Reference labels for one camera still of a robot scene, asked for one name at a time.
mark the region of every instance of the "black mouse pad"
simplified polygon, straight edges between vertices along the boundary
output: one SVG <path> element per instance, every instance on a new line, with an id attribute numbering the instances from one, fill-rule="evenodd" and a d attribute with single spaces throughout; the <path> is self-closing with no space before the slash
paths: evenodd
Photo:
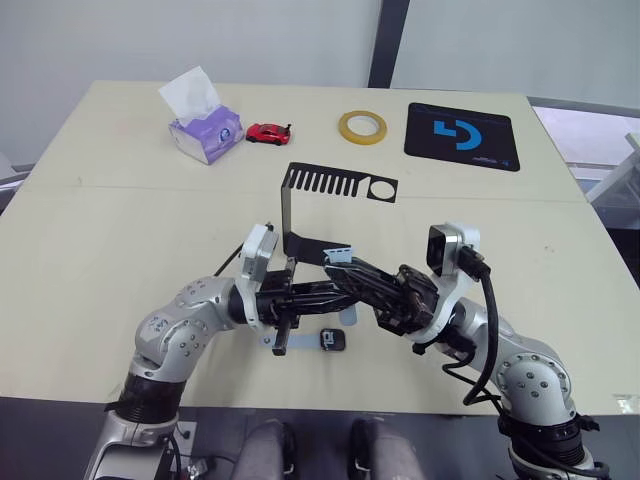
<path id="1" fill-rule="evenodd" d="M 404 152 L 414 157 L 520 170 L 511 119 L 492 113 L 412 103 Z"/>

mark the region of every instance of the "tissue box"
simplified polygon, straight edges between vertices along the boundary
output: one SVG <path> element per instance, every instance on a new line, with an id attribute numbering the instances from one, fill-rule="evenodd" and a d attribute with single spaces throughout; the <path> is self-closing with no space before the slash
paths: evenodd
<path id="1" fill-rule="evenodd" d="M 186 127 L 175 120 L 169 124 L 169 131 L 180 150 L 207 165 L 243 138 L 240 116 L 225 106 L 219 106 L 204 120 L 191 120 Z"/>

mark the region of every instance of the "yellow tape roll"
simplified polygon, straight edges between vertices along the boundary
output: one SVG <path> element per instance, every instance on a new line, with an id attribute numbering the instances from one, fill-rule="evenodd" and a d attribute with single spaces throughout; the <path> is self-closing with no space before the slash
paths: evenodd
<path id="1" fill-rule="evenodd" d="M 358 135 L 349 128 L 349 120 L 353 117 L 372 118 L 378 124 L 378 131 L 371 135 Z M 358 145 L 373 145 L 385 137 L 387 134 L 387 124 L 380 115 L 376 115 L 373 112 L 368 112 L 366 110 L 354 110 L 353 112 L 345 113 L 340 117 L 338 130 L 340 130 L 340 134 L 350 142 L 357 143 Z"/>

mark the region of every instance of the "white table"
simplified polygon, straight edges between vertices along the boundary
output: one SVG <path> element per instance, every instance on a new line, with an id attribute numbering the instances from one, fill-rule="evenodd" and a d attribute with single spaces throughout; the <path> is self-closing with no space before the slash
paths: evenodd
<path id="1" fill-rule="evenodd" d="M 427 270 L 430 224 L 476 225 L 501 314 L 560 352 L 579 410 L 619 413 L 613 395 L 640 392 L 640 294 L 523 97 L 222 85 L 222 98 L 245 124 L 289 119 L 295 137 L 281 148 L 242 144 L 207 167 L 175 151 L 156 87 L 95 84 L 0 217 L 0 395 L 117 397 L 139 321 L 214 271 L 254 223 L 279 225 L 279 185 L 289 161 L 400 182 L 395 204 L 295 192 L 294 230 L 350 242 L 358 256 L 394 272 L 400 263 Z M 522 171 L 405 156 L 407 104 L 437 99 L 509 114 Z M 353 108 L 385 116 L 389 136 L 372 147 L 344 141 L 335 121 Z M 94 121 L 99 128 L 89 125 Z M 330 217 L 330 210 L 340 213 Z M 278 248 L 272 268 L 283 263 Z M 232 263 L 225 273 L 236 268 Z M 319 279 L 322 272 L 300 266 L 297 277 Z M 479 287 L 469 296 L 482 301 Z M 290 350 L 279 358 L 247 328 L 219 335 L 182 404 L 490 412 L 462 406 L 467 386 L 440 371 L 445 358 L 438 352 L 418 357 L 404 339 L 379 329 L 368 307 L 358 312 L 347 350 L 337 354 Z M 325 326 L 338 326 L 337 317 L 303 318 L 300 332 Z"/>

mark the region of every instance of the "red toy car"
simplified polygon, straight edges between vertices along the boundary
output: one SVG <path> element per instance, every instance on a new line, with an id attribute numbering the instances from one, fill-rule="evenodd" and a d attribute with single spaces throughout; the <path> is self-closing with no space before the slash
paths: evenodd
<path id="1" fill-rule="evenodd" d="M 291 124 L 286 127 L 271 123 L 254 123 L 247 129 L 247 140 L 250 142 L 273 143 L 286 145 L 291 138 Z"/>

